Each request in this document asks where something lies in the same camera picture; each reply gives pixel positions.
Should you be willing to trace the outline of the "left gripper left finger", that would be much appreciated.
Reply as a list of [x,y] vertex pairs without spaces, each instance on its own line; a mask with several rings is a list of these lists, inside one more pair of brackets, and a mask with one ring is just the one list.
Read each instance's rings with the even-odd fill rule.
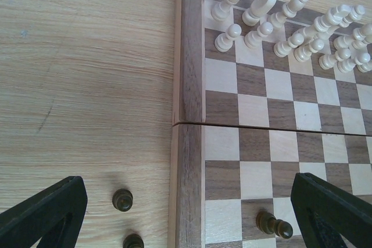
[[1,247],[74,247],[87,208],[80,176],[69,176],[1,213]]

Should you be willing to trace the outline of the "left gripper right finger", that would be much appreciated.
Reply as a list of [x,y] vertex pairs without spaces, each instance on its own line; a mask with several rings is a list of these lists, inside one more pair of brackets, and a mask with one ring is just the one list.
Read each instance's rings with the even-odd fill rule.
[[306,247],[371,247],[371,204],[306,172],[296,173],[291,203]]

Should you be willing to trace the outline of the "dark piece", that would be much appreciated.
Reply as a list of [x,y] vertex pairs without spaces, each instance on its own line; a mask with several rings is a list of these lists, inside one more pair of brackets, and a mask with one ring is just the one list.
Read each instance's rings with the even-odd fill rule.
[[293,235],[293,227],[290,223],[276,219],[272,213],[260,211],[256,216],[257,228],[268,235],[276,234],[283,239],[289,239]]

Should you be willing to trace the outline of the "dark pawn table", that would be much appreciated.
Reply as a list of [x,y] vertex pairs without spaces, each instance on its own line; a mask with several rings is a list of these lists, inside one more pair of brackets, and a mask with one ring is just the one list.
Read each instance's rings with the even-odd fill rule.
[[129,190],[118,189],[113,194],[112,203],[114,208],[121,212],[129,211],[133,206],[133,195]]
[[124,239],[123,248],[144,248],[144,241],[138,234],[132,233]]

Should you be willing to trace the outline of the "white pawn front row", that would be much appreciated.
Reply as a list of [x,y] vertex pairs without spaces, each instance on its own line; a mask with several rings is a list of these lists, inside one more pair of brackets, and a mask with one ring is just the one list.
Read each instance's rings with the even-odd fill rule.
[[349,58],[344,61],[338,62],[337,66],[340,72],[348,73],[353,71],[357,65],[361,65],[362,63],[367,63],[370,61],[371,56],[367,52],[359,53],[354,58]]

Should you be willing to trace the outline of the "white pawn piece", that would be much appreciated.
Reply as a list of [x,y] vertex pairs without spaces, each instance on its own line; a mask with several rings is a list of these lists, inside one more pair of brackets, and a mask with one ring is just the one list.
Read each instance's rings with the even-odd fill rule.
[[298,62],[305,62],[311,58],[313,53],[317,53],[323,48],[324,41],[322,39],[315,39],[306,45],[296,48],[294,51],[294,57]]
[[274,28],[270,22],[262,23],[257,30],[247,33],[244,37],[244,43],[248,48],[256,48],[266,37],[268,37]]
[[344,61],[351,56],[349,48],[341,48],[334,54],[324,54],[319,58],[319,65],[323,70],[331,69],[337,62]]
[[242,28],[239,24],[232,24],[228,29],[217,36],[214,45],[219,52],[227,52],[232,48],[233,42],[241,35]]
[[300,33],[291,35],[286,41],[280,41],[274,45],[273,51],[278,57],[285,57],[292,49],[297,48],[304,42],[304,37]]

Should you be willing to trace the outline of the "white rook piece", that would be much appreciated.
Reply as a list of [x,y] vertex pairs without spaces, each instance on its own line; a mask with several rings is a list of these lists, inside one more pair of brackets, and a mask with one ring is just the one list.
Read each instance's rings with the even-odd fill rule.
[[216,3],[211,10],[212,18],[215,21],[225,21],[230,15],[230,9],[236,5],[240,0],[222,0]]

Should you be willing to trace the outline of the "wooden chess board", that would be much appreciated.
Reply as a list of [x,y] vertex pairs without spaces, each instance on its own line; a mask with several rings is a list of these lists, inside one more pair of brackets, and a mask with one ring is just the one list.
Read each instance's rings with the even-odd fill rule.
[[[296,173],[371,202],[371,71],[319,65],[337,51],[337,37],[364,24],[318,33],[310,42],[322,39],[324,48],[298,62],[296,48],[278,57],[274,45],[325,13],[305,5],[248,48],[247,33],[290,0],[277,0],[254,26],[242,21],[254,0],[240,0],[219,22],[211,10],[220,1],[176,0],[167,245],[305,247],[291,204]],[[241,35],[219,52],[214,41],[232,24]],[[290,223],[292,237],[261,232],[260,211]]]

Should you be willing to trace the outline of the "white bishop piece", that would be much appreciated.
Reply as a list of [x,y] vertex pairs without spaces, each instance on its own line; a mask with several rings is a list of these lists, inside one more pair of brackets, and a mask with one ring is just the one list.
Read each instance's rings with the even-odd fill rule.
[[336,50],[348,48],[354,41],[363,41],[368,35],[371,35],[371,23],[355,28],[350,35],[337,37],[333,41],[333,46]]
[[294,18],[298,11],[302,10],[308,0],[290,0],[283,4],[279,12],[273,13],[267,17],[275,30],[279,30],[285,24],[287,18]]

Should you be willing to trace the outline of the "white queen piece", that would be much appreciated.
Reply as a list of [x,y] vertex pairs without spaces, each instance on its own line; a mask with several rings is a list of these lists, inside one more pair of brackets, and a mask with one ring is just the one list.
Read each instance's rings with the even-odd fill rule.
[[304,38],[304,44],[310,42],[318,33],[326,32],[331,26],[337,26],[342,19],[351,12],[350,5],[339,5],[329,10],[322,16],[314,19],[313,24],[300,28],[294,34],[300,34]]

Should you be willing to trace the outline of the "white king piece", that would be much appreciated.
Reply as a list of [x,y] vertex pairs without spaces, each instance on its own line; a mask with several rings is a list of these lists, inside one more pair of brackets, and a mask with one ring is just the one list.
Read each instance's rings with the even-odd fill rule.
[[364,16],[365,12],[366,9],[363,5],[353,5],[350,13],[342,18],[338,26],[347,28],[351,23],[360,20]]

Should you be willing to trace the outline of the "white knight piece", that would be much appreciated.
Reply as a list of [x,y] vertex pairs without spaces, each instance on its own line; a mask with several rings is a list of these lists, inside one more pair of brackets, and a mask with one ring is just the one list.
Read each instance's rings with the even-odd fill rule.
[[277,0],[254,0],[242,14],[242,21],[247,26],[256,25],[276,4]]

